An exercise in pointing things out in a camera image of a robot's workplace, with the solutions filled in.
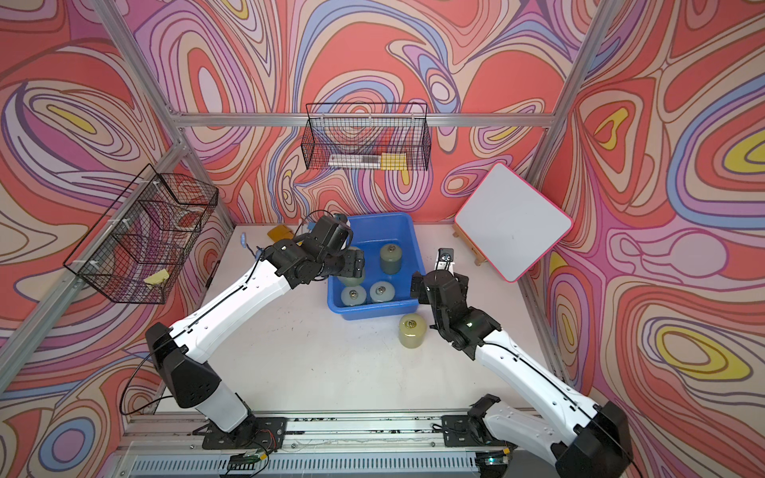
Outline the grey-blue tea canister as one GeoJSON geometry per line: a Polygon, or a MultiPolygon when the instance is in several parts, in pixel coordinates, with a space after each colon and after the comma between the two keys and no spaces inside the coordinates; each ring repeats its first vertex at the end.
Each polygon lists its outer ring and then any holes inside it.
{"type": "Polygon", "coordinates": [[[388,281],[378,281],[370,286],[369,297],[373,303],[392,302],[395,296],[396,289],[388,281]]]}
{"type": "Polygon", "coordinates": [[[341,301],[344,307],[362,306],[366,304],[367,299],[367,290],[363,286],[345,287],[341,293],[341,301]]]}

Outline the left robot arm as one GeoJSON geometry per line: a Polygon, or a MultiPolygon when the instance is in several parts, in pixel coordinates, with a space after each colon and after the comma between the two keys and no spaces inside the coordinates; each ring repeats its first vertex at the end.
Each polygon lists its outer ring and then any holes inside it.
{"type": "Polygon", "coordinates": [[[145,339],[163,383],[181,408],[194,408],[223,433],[239,432],[252,412],[208,360],[239,327],[299,286],[328,277],[362,276],[364,252],[343,215],[325,214],[314,227],[254,253],[241,278],[172,326],[152,326],[145,339]]]}

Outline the dark green tea canister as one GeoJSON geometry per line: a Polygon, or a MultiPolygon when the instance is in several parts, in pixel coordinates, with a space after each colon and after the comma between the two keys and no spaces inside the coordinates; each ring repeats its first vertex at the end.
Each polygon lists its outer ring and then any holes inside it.
{"type": "Polygon", "coordinates": [[[366,279],[366,273],[362,272],[360,277],[338,277],[338,280],[344,287],[358,287],[364,283],[366,279]]]}

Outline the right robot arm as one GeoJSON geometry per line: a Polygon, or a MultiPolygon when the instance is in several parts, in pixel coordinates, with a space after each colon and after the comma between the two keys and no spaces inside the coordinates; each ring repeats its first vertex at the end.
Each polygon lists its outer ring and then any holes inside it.
{"type": "Polygon", "coordinates": [[[633,463],[627,414],[600,406],[530,358],[486,312],[468,305],[468,279],[448,269],[412,276],[410,294],[430,306],[434,330],[509,384],[536,416],[488,394],[472,404],[469,429],[480,441],[503,441],[536,455],[561,477],[620,477],[633,463]]]}

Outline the yellow-green tea canister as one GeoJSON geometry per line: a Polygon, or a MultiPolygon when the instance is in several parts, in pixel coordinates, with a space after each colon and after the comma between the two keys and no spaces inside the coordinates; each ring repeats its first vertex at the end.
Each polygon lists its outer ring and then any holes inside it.
{"type": "Polygon", "coordinates": [[[416,349],[424,342],[424,336],[428,330],[426,320],[419,314],[406,314],[400,319],[398,325],[398,339],[403,347],[416,349]]]}

